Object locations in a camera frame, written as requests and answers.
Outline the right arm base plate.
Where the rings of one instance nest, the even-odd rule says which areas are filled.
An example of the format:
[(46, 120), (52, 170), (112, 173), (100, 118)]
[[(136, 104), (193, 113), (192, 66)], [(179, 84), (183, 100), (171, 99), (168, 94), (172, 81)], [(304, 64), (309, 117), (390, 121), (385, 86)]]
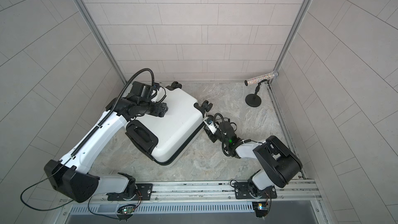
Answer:
[(253, 183), (244, 182), (230, 182), (234, 188), (235, 198), (242, 199), (276, 199), (277, 193), (274, 186), (269, 186), (263, 190), (258, 189)]

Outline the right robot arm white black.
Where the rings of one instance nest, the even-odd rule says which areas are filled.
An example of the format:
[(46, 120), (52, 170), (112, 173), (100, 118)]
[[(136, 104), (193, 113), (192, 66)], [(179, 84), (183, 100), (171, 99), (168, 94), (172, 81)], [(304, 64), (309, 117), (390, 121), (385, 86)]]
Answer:
[(276, 136), (264, 141), (241, 139), (232, 127), (230, 119), (220, 113), (204, 119), (205, 132), (214, 143), (221, 142), (225, 156), (237, 159), (257, 159), (262, 169), (248, 180), (247, 190), (251, 197), (271, 197), (268, 190), (274, 186), (284, 188), (303, 168), (299, 158)]

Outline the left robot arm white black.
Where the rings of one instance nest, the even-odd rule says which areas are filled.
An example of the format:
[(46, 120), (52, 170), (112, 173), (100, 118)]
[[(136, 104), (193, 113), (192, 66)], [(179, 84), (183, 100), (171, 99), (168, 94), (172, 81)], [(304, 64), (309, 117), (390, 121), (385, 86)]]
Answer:
[[(151, 76), (151, 85), (146, 92), (133, 93), (128, 98), (123, 97), (128, 86), (144, 72), (148, 72)], [(44, 170), (53, 189), (78, 203), (100, 194), (116, 194), (121, 199), (128, 200), (134, 198), (137, 189), (135, 178), (132, 176), (125, 173), (94, 176), (88, 172), (117, 131), (137, 117), (149, 114), (155, 114), (157, 117), (165, 115), (166, 104), (161, 100), (153, 102), (158, 90), (159, 86), (154, 81), (151, 69), (143, 68), (136, 72), (84, 138), (61, 159), (50, 160), (45, 165)]]

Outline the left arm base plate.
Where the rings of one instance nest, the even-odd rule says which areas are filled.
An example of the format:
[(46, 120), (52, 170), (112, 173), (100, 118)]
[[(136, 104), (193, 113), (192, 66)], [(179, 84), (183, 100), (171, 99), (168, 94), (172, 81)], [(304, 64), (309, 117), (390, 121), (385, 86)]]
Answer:
[(108, 193), (108, 201), (148, 201), (152, 194), (153, 184), (135, 184), (127, 186), (122, 193)]

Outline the white hard-shell suitcase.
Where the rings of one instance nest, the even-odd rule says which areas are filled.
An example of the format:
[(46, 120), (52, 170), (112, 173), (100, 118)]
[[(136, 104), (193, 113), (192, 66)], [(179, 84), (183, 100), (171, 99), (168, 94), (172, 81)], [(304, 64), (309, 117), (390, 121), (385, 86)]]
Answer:
[(206, 113), (213, 106), (208, 100), (199, 105), (181, 87), (173, 82), (165, 88), (168, 111), (164, 117), (145, 115), (126, 126), (126, 135), (134, 146), (161, 166), (172, 164), (196, 139), (204, 128)]

